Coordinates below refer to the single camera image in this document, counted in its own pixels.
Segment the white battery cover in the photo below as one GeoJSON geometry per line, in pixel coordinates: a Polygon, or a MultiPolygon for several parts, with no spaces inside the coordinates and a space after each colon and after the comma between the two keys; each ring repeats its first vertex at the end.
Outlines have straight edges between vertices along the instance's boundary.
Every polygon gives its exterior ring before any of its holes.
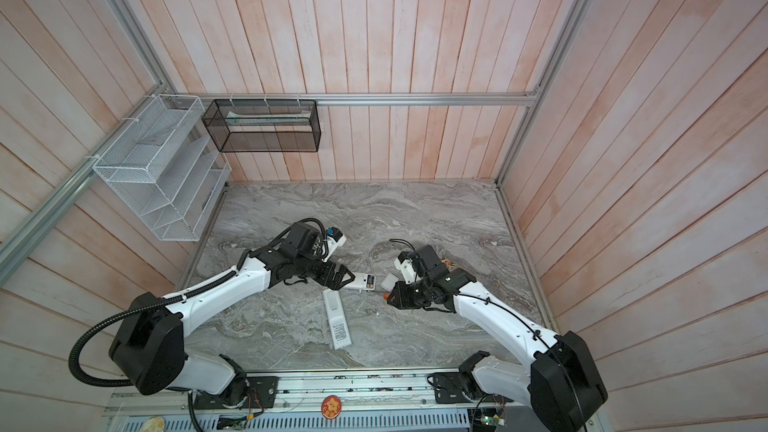
{"type": "Polygon", "coordinates": [[[390,293],[399,281],[400,281],[400,278],[397,277],[396,275],[387,274],[385,278],[381,281],[380,285],[381,285],[381,288],[386,293],[390,293]]]}

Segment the white remote control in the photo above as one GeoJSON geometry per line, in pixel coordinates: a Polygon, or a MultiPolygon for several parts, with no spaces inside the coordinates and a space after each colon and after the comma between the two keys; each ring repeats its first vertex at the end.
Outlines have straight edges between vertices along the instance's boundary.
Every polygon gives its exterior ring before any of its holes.
{"type": "Polygon", "coordinates": [[[374,291],[376,289],[376,277],[372,274],[356,275],[355,279],[344,286],[346,290],[374,291]]]}

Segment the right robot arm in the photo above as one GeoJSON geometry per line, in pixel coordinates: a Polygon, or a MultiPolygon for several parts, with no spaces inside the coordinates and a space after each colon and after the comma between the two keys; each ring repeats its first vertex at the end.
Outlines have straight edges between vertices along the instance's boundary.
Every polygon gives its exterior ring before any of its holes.
{"type": "Polygon", "coordinates": [[[586,342],[525,318],[495,297],[470,272],[451,268],[431,246],[404,251],[395,260],[402,280],[386,301],[399,310],[457,314],[493,337],[515,360],[486,351],[455,372],[437,373],[431,384],[440,403],[493,398],[530,408],[550,431],[583,431],[608,392],[586,342]]]}

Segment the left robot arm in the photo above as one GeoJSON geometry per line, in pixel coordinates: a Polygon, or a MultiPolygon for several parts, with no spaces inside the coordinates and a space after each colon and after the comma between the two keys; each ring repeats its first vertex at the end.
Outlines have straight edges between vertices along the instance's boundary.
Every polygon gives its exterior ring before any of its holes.
{"type": "Polygon", "coordinates": [[[241,405],[248,394],[245,371],[230,357],[195,355],[185,340],[213,316],[276,285],[313,280],[339,290],[355,276],[330,257],[346,241],[316,219],[291,224],[267,245],[242,253],[237,264],[200,284],[156,297],[136,298],[109,350],[110,359],[143,395],[164,389],[193,390],[241,405]]]}

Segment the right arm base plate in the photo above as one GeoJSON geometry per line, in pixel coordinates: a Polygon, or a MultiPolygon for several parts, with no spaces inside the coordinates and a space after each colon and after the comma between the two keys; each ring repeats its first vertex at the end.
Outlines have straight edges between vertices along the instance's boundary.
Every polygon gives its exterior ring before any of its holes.
{"type": "Polygon", "coordinates": [[[469,372],[437,372],[427,376],[438,404],[459,404],[478,401],[483,392],[469,372]]]}

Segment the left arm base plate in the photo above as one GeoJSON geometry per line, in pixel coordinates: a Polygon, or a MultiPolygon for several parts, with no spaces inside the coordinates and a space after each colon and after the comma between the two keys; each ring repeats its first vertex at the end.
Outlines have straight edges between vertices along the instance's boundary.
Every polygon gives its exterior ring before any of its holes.
{"type": "Polygon", "coordinates": [[[277,376],[249,376],[242,383],[228,386],[219,395],[197,393],[193,408],[195,410],[271,409],[275,404],[278,382],[277,376]]]}

